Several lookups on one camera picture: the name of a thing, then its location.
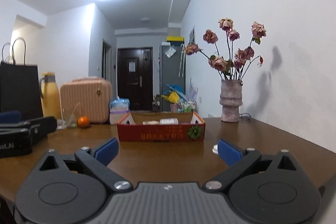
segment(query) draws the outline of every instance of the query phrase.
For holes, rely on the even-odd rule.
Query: small round object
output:
[[[210,180],[205,184],[205,187],[209,190],[218,190],[222,187],[222,184],[217,180]]]
[[[82,116],[78,119],[77,125],[80,128],[86,128],[90,125],[90,120],[88,117]]]
[[[126,180],[120,180],[113,184],[113,187],[117,190],[127,190],[131,187],[131,184]]]
[[[212,153],[218,155],[218,145],[217,145],[217,144],[215,144],[215,145],[213,146],[213,148],[212,148]]]
[[[258,196],[271,204],[287,204],[296,198],[297,191],[287,183],[269,182],[258,188]]]
[[[65,205],[75,200],[78,188],[68,182],[53,182],[42,187],[39,198],[48,205]]]

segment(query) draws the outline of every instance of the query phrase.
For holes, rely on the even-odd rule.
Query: bag handle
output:
[[[5,43],[5,44],[2,46],[2,62],[5,62],[5,60],[3,59],[3,49],[4,49],[5,46],[7,46],[7,45],[11,46],[11,43],[10,43],[10,42],[7,42],[7,43]]]
[[[24,60],[23,60],[23,65],[26,64],[26,41],[24,40],[23,37],[18,37],[17,39],[15,39],[15,41],[13,42],[13,46],[12,46],[12,57],[13,57],[13,64],[15,65],[16,61],[15,61],[15,58],[14,58],[14,44],[16,41],[18,40],[22,40],[23,43],[25,44],[25,55],[24,55]]]
[[[102,77],[91,76],[91,77],[75,79],[75,80],[72,80],[71,82],[82,82],[82,81],[93,81],[93,80],[105,80],[105,79]]]
[[[39,81],[39,85],[40,85],[40,95],[41,95],[41,98],[44,99],[44,95],[42,93],[42,81],[45,81],[46,79],[46,76],[45,77],[42,77]]]

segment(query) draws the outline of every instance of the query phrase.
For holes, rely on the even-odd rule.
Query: doorway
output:
[[[111,83],[112,52],[111,46],[103,41],[103,50],[101,57],[101,77]]]
[[[118,49],[118,96],[130,110],[152,110],[153,61],[151,47]]]

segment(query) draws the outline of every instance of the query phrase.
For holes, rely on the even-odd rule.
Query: wooden table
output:
[[[317,187],[336,173],[335,153],[268,124],[254,119],[231,124],[219,118],[207,118],[205,122],[204,142],[123,142],[118,156],[108,167],[134,186],[139,181],[203,184],[227,168],[218,155],[212,153],[213,145],[223,138],[243,149],[254,147],[263,154],[288,149]],[[110,137],[118,137],[116,126],[60,130],[35,145],[30,155],[0,159],[0,196],[14,201],[19,186],[48,148],[70,154],[82,146],[95,147]]]

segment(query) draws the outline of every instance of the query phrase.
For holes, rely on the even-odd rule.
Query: blue gripper pad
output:
[[[6,111],[0,113],[0,123],[19,123],[21,122],[21,113],[18,110]]]
[[[118,141],[117,139],[113,139],[99,148],[95,152],[94,158],[104,166],[107,166],[118,155],[118,151]]]
[[[233,147],[228,142],[220,139],[218,142],[218,156],[230,167],[243,158],[243,151]]]

